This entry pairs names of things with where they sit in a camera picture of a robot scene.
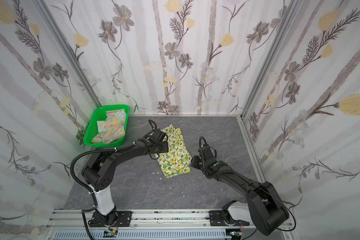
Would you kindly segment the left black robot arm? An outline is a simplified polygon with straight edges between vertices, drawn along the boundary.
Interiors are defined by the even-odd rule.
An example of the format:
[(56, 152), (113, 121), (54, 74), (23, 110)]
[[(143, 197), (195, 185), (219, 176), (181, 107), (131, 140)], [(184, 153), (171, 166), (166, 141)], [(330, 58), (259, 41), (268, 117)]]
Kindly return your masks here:
[[(157, 160), (160, 154), (168, 152), (169, 136), (160, 129), (153, 129), (127, 147), (97, 148), (76, 156), (70, 165), (71, 176), (76, 183), (88, 190), (94, 202), (92, 208), (81, 210), (86, 230), (89, 227), (115, 226), (119, 220), (110, 185), (120, 164), (146, 155)], [(86, 155), (89, 155), (90, 159), (82, 169), (84, 180), (81, 181), (75, 174), (75, 164)]]

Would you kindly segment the green plastic basket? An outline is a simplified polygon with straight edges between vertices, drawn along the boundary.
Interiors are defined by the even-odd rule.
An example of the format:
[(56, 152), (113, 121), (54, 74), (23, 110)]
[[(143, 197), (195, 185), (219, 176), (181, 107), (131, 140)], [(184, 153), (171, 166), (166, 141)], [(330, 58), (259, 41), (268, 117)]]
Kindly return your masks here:
[(87, 128), (84, 138), (83, 138), (83, 142), (85, 145), (96, 147), (96, 148), (98, 148), (98, 147), (110, 148), (110, 147), (120, 147), (124, 144), (125, 136), (122, 136), (122, 137), (116, 139), (115, 141), (110, 142), (109, 144), (104, 144), (103, 142), (101, 142), (101, 143), (93, 143), (92, 142), (93, 138), (99, 134), (99, 128), (98, 128), (97, 122), (105, 121), (106, 118), (108, 117), (107, 112), (118, 111), (118, 110), (124, 110), (124, 112), (126, 113), (126, 117), (123, 120), (124, 133), (126, 134), (127, 123), (128, 123), (129, 113), (130, 113), (130, 107), (128, 105), (102, 106), (100, 108), (97, 108), (91, 117), (90, 123), (88, 125), (88, 128)]

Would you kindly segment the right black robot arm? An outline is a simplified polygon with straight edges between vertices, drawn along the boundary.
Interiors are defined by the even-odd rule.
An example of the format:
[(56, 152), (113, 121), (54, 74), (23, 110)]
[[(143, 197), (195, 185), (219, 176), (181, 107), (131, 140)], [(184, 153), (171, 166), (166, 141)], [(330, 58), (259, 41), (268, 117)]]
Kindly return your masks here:
[(200, 144), (198, 153), (192, 158), (192, 167), (201, 170), (207, 179), (222, 182), (244, 196), (251, 220), (263, 235), (270, 235), (289, 219), (289, 210), (271, 183), (253, 181), (218, 161), (217, 151), (208, 144)]

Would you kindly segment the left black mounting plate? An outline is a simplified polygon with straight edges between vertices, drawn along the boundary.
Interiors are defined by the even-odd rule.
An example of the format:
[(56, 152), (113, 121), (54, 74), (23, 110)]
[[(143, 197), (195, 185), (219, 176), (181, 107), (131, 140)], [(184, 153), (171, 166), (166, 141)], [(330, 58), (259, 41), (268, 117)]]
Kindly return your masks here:
[(132, 220), (132, 211), (117, 211), (117, 220), (115, 226), (128, 228)]

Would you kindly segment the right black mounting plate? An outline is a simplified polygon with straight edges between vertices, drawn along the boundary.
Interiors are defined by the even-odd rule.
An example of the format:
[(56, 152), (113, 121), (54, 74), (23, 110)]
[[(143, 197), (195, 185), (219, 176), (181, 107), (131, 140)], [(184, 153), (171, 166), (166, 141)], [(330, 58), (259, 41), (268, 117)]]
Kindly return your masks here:
[(211, 227), (224, 227), (228, 226), (225, 220), (226, 214), (222, 210), (211, 210), (209, 211), (209, 221)]

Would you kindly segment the black mounting plate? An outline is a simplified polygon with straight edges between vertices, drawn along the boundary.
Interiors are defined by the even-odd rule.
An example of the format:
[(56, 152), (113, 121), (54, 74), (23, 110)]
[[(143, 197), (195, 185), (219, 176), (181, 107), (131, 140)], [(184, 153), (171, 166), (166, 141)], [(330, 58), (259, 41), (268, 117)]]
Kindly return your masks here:
[(128, 228), (132, 220), (132, 211), (117, 211), (117, 220), (115, 226)]
[(225, 220), (226, 214), (222, 210), (211, 210), (209, 211), (209, 221), (211, 227), (224, 227), (228, 226)]

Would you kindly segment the lemon print yellow skirt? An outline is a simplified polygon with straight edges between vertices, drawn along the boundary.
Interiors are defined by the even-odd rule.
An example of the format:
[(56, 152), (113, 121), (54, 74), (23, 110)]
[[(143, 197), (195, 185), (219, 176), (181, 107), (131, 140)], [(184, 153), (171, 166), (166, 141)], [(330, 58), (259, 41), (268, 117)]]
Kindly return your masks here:
[(169, 151), (160, 154), (157, 159), (165, 178), (171, 178), (191, 172), (191, 155), (186, 148), (180, 128), (173, 125), (162, 130), (169, 137)]

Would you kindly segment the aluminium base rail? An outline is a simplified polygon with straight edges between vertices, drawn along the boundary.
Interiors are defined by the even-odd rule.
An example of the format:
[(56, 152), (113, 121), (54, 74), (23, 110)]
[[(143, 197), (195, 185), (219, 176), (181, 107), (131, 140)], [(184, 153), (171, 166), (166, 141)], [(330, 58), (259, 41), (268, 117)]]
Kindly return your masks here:
[[(249, 212), (235, 219), (225, 212), (225, 220), (228, 226), (211, 227), (209, 221), (210, 209), (186, 209), (186, 210), (120, 210), (132, 211), (132, 220), (128, 228), (89, 227), (94, 230), (145, 230), (145, 229), (257, 229), (253, 224)], [(80, 210), (55, 210), (46, 225), (47, 230), (85, 230), (83, 217)]]

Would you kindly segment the pastel floral folded skirt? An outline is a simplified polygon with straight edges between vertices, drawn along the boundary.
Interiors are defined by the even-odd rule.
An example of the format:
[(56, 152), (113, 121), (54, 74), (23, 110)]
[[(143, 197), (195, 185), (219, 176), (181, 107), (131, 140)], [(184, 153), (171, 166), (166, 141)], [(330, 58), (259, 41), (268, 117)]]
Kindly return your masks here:
[(106, 111), (106, 116), (104, 121), (97, 121), (98, 134), (93, 137), (92, 143), (108, 145), (125, 136), (125, 109)]

